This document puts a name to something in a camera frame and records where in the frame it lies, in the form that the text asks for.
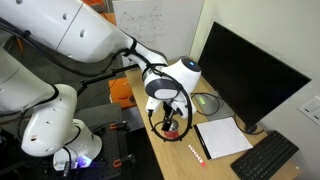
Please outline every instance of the sheet of paper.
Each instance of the sheet of paper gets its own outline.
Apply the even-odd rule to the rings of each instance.
[[[211,159],[252,148],[232,117],[197,124]]]

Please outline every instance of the black monitor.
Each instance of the black monitor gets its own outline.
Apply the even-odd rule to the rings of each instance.
[[[217,22],[199,66],[202,76],[242,119],[249,133],[311,80]]]

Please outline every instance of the marker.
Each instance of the marker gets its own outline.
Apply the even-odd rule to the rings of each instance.
[[[199,154],[196,152],[196,150],[194,150],[194,148],[190,144],[188,147],[189,147],[190,151],[193,153],[193,155],[198,159],[201,166],[204,167],[206,165],[206,163],[202,160],[202,158],[199,156]]]

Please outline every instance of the gray wall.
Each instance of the gray wall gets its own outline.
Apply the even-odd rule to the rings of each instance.
[[[312,79],[260,125],[278,130],[300,147],[293,157],[303,170],[299,179],[319,178],[320,126],[297,108],[320,95],[320,1],[205,0],[190,54],[195,59],[199,59],[214,21]]]

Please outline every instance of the keyboard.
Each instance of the keyboard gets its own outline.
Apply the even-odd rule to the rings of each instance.
[[[240,179],[270,179],[299,148],[273,131],[239,159],[231,168]]]

